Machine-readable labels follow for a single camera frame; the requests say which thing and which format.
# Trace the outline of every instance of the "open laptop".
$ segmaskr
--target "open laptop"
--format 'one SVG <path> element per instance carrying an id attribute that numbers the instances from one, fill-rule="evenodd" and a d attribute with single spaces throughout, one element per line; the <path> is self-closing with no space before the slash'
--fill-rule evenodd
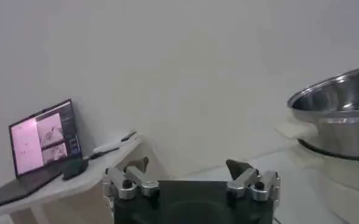
<path id="1" fill-rule="evenodd" d="M 66 100 L 9 126 L 16 179 L 0 187 L 0 205 L 24 198 L 81 157 L 72 101 Z"/>

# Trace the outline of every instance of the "laptop screen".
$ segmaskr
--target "laptop screen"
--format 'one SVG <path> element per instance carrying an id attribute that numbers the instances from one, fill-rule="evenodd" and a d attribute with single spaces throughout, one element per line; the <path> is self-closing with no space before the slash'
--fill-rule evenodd
<path id="1" fill-rule="evenodd" d="M 71 100 L 10 126 L 16 175 L 80 155 Z"/>

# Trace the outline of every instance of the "white wall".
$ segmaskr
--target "white wall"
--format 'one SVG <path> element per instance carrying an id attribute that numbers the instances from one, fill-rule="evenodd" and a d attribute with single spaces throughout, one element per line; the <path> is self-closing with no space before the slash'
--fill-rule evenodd
<path id="1" fill-rule="evenodd" d="M 0 184 L 8 124 L 69 97 L 86 152 L 136 127 L 183 175 L 278 148 L 287 98 L 357 67 L 359 0 L 0 0 Z"/>

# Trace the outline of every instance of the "metal pot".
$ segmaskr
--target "metal pot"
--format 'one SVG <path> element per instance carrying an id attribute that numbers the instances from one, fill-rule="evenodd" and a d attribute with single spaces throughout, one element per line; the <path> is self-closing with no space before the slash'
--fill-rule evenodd
<path id="1" fill-rule="evenodd" d="M 359 69 L 299 91 L 288 101 L 299 121 L 317 134 L 300 140 L 319 152 L 359 161 Z"/>

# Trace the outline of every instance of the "white desk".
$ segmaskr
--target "white desk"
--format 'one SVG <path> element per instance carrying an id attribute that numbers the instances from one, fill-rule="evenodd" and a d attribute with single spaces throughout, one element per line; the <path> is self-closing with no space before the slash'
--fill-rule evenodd
<path id="1" fill-rule="evenodd" d="M 276 170 L 281 176 L 281 203 L 275 216 L 282 224 L 343 224 L 323 203 L 314 184 L 319 175 L 314 169 L 294 165 L 287 151 L 277 152 L 248 161 L 259 169 Z M 221 166 L 205 172 L 182 177 L 181 180 L 231 180 L 228 168 Z"/>
<path id="2" fill-rule="evenodd" d="M 122 146 L 119 150 L 110 152 L 101 158 L 90 161 L 87 170 L 78 177 L 63 181 L 61 175 L 32 195 L 0 206 L 0 215 L 10 214 L 21 209 L 32 208 L 32 212 L 37 219 L 37 222 L 39 224 L 48 224 L 48 219 L 41 207 L 43 203 L 58 200 L 91 189 L 100 182 L 106 168 L 117 166 L 141 143 L 142 137 L 138 136 Z"/>

